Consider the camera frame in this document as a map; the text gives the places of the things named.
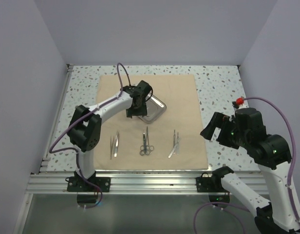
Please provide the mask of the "steel instrument tray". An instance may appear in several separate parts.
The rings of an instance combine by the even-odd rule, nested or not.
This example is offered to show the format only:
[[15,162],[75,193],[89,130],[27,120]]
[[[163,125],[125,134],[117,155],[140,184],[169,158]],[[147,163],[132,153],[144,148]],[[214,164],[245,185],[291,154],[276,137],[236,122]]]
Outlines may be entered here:
[[143,122],[147,124],[154,123],[167,109],[166,104],[153,95],[147,102],[147,115],[138,116]]

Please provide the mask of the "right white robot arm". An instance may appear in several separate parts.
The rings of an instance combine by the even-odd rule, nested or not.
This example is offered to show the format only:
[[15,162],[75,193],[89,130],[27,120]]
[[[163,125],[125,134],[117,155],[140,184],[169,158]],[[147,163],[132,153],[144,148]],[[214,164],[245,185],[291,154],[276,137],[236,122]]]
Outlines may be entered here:
[[211,187],[233,193],[254,216],[262,234],[300,232],[300,204],[288,176],[293,160],[287,141],[280,135],[268,134],[261,113],[254,108],[239,109],[231,117],[215,112],[200,135],[210,140],[216,128],[220,129],[219,144],[244,148],[258,165],[270,198],[261,197],[228,166],[213,171]]

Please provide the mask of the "beige surgical cloth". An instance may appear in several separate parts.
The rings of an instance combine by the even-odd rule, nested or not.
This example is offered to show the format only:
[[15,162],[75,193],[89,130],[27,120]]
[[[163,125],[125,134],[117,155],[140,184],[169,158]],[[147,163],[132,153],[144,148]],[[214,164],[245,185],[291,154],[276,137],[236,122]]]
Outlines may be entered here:
[[[94,149],[94,168],[97,170],[199,170],[207,169],[206,144],[200,136],[202,117],[193,75],[139,75],[131,82],[146,81],[153,94],[167,109],[152,124],[138,117],[127,118],[121,111],[101,127],[100,141]],[[149,128],[150,155],[140,155],[143,131]],[[168,158],[173,148],[173,132],[179,132],[179,154]],[[110,159],[110,139],[119,131],[117,157]]]

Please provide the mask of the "steel forceps with rings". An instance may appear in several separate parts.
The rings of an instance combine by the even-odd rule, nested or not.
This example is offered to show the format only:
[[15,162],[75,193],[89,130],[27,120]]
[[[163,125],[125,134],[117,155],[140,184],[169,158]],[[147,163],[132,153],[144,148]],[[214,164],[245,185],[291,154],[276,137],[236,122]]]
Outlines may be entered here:
[[140,146],[140,155],[146,155],[148,153],[147,142],[146,142],[146,133],[143,131],[143,143]]

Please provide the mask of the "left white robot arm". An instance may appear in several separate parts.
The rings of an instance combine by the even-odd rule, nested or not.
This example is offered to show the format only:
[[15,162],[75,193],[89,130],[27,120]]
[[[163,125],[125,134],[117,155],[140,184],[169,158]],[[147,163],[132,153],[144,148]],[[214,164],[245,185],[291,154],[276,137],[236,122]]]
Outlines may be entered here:
[[76,147],[76,170],[74,175],[66,178],[69,192],[107,192],[108,177],[96,177],[94,169],[93,149],[100,140],[101,127],[108,119],[121,111],[126,111],[126,117],[145,116],[147,114],[146,100],[149,92],[120,91],[111,98],[99,104],[76,107],[67,135]]

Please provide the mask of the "steel surgical scissors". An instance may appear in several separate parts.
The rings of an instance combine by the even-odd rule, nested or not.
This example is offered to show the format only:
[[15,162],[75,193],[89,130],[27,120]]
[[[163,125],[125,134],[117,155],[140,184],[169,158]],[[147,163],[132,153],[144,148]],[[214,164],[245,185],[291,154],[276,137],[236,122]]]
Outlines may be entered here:
[[152,153],[152,151],[154,150],[154,146],[150,145],[150,141],[149,141],[149,128],[146,128],[146,155],[150,155]]

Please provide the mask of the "steel scalpel handle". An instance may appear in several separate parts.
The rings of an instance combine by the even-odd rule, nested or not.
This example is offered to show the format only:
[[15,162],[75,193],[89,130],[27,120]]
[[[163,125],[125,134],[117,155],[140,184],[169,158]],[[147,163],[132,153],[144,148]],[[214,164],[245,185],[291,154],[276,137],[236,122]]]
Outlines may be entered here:
[[181,138],[179,138],[178,140],[176,140],[176,143],[175,143],[175,145],[173,146],[171,152],[169,153],[168,158],[171,158],[171,156],[174,154],[176,148],[177,148],[178,145],[179,145],[180,140],[181,140]]
[[175,153],[175,145],[176,145],[176,131],[174,129],[174,132],[173,132],[173,154]]
[[177,132],[177,147],[176,147],[176,154],[179,154],[179,141],[180,141],[180,137],[179,137],[179,132]]

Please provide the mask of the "steel tweezers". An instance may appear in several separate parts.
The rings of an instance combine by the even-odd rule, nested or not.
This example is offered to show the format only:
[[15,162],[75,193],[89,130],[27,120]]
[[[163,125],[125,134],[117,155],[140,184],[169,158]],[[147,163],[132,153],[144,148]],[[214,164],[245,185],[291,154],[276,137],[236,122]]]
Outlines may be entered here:
[[117,157],[118,153],[118,144],[119,144],[119,131],[117,131],[116,137],[115,137],[115,145],[114,145],[114,157]]
[[112,159],[112,156],[113,156],[113,145],[114,145],[114,137],[111,137],[111,139],[110,139],[110,159]]

